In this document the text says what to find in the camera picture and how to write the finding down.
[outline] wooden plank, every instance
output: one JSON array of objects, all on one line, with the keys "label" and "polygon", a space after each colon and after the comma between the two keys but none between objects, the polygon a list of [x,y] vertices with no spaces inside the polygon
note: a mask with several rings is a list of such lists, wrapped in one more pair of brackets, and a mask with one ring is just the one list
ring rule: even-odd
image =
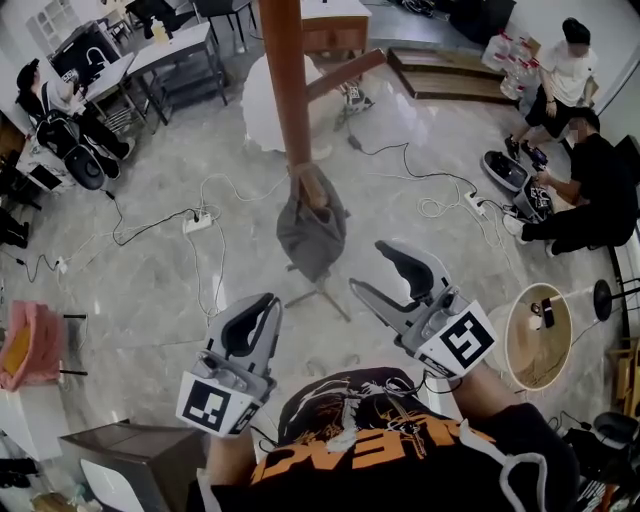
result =
[{"label": "wooden plank", "polygon": [[484,101],[513,105],[500,91],[500,84],[484,78],[450,75],[442,73],[404,72],[413,97],[416,99],[441,99]]},{"label": "wooden plank", "polygon": [[438,72],[476,76],[501,81],[504,73],[493,71],[480,61],[480,57],[446,50],[414,50],[390,48],[391,55],[399,62],[402,71]]}]

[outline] person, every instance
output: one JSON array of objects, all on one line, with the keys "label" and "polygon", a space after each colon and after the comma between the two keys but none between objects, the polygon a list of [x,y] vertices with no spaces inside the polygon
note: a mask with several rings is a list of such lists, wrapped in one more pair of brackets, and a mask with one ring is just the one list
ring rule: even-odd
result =
[{"label": "person", "polygon": [[258,465],[249,428],[211,438],[187,510],[571,510],[577,461],[538,410],[484,363],[452,390],[462,423],[420,402],[399,369],[326,377],[285,405]]},{"label": "person", "polygon": [[[509,156],[519,159],[520,147],[531,156],[538,144],[558,138],[571,118],[571,111],[584,96],[584,104],[591,105],[598,57],[591,49],[591,33],[574,18],[562,24],[565,40],[550,50],[540,51],[540,80],[536,100],[525,118],[523,126],[505,139]],[[534,134],[527,140],[533,127],[544,126],[546,132]]]},{"label": "person", "polygon": [[0,243],[27,248],[29,223],[20,224],[4,208],[0,208]]},{"label": "person", "polygon": [[[42,105],[42,87],[40,82],[39,61],[34,59],[18,73],[18,103],[26,113],[36,121],[36,124],[44,118]],[[47,96],[52,109],[59,110],[78,123],[82,133],[90,137],[96,144],[103,146],[116,158],[127,159],[133,148],[135,141],[132,138],[126,142],[120,142],[118,137],[89,113],[80,102],[82,92],[73,94],[73,83],[63,84],[62,82],[46,82]]]},{"label": "person", "polygon": [[554,178],[549,170],[536,178],[554,188],[577,208],[559,212],[540,224],[523,224],[505,216],[506,230],[519,242],[555,240],[547,245],[550,257],[588,245],[624,245],[638,214],[638,198],[631,171],[616,150],[600,135],[600,121],[590,108],[573,111],[569,125],[576,141],[571,155],[571,181]]}]

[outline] hand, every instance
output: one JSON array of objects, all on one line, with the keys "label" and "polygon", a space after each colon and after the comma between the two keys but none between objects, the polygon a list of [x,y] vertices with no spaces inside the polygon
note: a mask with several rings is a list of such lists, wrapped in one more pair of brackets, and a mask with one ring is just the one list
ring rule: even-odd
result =
[{"label": "hand", "polygon": [[547,170],[539,172],[538,175],[535,177],[536,183],[542,187],[551,185],[552,179],[553,178],[551,178],[551,174],[549,174],[549,171]]},{"label": "hand", "polygon": [[547,115],[551,119],[555,119],[557,113],[558,113],[558,105],[556,105],[556,102],[553,101],[551,103],[547,103]]}]

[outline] man in black shirt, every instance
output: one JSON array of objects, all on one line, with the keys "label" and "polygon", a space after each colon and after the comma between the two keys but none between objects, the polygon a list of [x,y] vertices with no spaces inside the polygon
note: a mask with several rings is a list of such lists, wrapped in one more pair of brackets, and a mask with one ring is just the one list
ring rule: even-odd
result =
[{"label": "man in black shirt", "polygon": [[426,407],[396,368],[322,379],[285,405],[257,466],[248,428],[212,438],[187,510],[572,510],[576,458],[533,405],[484,363],[452,393],[462,423]]},{"label": "man in black shirt", "polygon": [[555,240],[550,257],[588,245],[624,245],[636,225],[638,197],[631,171],[616,150],[600,136],[600,121],[589,108],[574,110],[569,124],[576,145],[571,155],[571,181],[538,173],[539,185],[553,187],[577,208],[553,215],[540,224],[524,224],[505,216],[504,226],[520,243]]}]

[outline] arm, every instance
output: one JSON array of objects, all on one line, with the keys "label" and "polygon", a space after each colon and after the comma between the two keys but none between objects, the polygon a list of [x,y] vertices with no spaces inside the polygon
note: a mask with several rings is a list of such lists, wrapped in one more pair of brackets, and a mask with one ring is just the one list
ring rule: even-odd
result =
[{"label": "arm", "polygon": [[571,180],[569,183],[565,183],[551,176],[549,171],[539,172],[536,181],[539,185],[549,185],[555,189],[560,198],[569,204],[576,206],[580,200],[580,187],[582,184],[579,181]]},{"label": "arm", "polygon": [[596,83],[591,78],[589,78],[589,80],[587,80],[587,83],[584,86],[584,104],[587,107],[591,106],[592,99],[593,99],[593,90],[595,89],[595,85]]},{"label": "arm", "polygon": [[480,363],[465,375],[462,384],[453,391],[453,398],[462,416],[472,424],[520,404],[518,397],[485,363]]},{"label": "arm", "polygon": [[245,428],[236,438],[211,437],[207,473],[211,485],[248,484],[256,467],[251,429]]}]

